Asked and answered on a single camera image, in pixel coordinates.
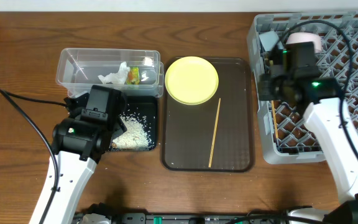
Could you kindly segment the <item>rice pile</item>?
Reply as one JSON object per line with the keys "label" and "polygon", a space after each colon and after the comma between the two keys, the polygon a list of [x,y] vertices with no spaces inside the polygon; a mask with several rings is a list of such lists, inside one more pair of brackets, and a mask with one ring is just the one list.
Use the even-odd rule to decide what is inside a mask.
{"label": "rice pile", "polygon": [[127,131],[111,141],[113,151],[148,151],[154,145],[151,126],[145,116],[121,116]]}

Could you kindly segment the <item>white tissue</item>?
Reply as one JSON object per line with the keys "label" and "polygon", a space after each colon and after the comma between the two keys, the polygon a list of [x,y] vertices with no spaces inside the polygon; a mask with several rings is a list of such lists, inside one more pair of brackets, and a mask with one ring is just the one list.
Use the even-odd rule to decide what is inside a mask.
{"label": "white tissue", "polygon": [[117,84],[117,85],[123,85],[125,84],[128,73],[130,72],[131,68],[127,66],[127,62],[122,62],[119,66],[119,70],[116,73],[110,73],[106,76],[98,75],[99,80],[102,82],[102,84]]}

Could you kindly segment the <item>light blue bowl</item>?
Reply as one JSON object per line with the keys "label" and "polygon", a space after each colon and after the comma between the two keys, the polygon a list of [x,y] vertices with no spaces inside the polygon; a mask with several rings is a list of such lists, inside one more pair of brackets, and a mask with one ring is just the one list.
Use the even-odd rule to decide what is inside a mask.
{"label": "light blue bowl", "polygon": [[260,44],[265,52],[271,51],[276,42],[279,40],[279,36],[275,31],[265,32],[259,35]]}

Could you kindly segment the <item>yellow green wrapper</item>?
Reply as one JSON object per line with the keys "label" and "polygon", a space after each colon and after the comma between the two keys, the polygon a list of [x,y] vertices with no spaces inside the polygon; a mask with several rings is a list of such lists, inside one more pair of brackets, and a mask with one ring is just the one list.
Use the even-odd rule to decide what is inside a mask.
{"label": "yellow green wrapper", "polygon": [[131,67],[127,74],[127,85],[138,85],[140,83],[139,68]]}

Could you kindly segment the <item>white bowl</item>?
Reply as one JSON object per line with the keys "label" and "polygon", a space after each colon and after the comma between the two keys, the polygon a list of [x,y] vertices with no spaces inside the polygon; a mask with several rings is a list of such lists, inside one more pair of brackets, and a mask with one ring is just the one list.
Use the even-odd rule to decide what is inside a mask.
{"label": "white bowl", "polygon": [[321,37],[317,34],[307,32],[295,32],[290,34],[286,44],[298,44],[304,42],[312,42],[315,53],[321,53],[323,51]]}

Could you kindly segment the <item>yellow plate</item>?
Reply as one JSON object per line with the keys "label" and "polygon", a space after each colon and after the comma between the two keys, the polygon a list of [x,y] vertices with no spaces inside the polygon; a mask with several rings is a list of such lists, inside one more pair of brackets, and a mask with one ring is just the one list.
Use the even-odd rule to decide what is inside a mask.
{"label": "yellow plate", "polygon": [[168,94],[185,105],[199,105],[208,101],[218,86],[217,70],[211,62],[201,57],[176,59],[165,74]]}

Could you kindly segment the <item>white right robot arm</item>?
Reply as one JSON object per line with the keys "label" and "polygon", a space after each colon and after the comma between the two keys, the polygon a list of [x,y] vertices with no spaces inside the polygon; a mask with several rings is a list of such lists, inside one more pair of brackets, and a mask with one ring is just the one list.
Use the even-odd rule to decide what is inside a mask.
{"label": "white right robot arm", "polygon": [[292,210],[291,223],[358,223],[358,133],[338,81],[320,76],[312,42],[274,46],[268,59],[270,69],[258,81],[259,98],[295,105],[323,151],[340,203],[331,212]]}

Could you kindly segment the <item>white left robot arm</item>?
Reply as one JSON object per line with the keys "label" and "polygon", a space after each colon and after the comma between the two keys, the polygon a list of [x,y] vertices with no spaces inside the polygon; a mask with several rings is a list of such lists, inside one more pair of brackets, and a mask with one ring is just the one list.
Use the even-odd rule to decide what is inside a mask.
{"label": "white left robot arm", "polygon": [[127,96],[120,90],[93,85],[64,101],[69,115],[53,129],[47,177],[31,223],[70,223],[101,156],[127,130],[120,118]]}

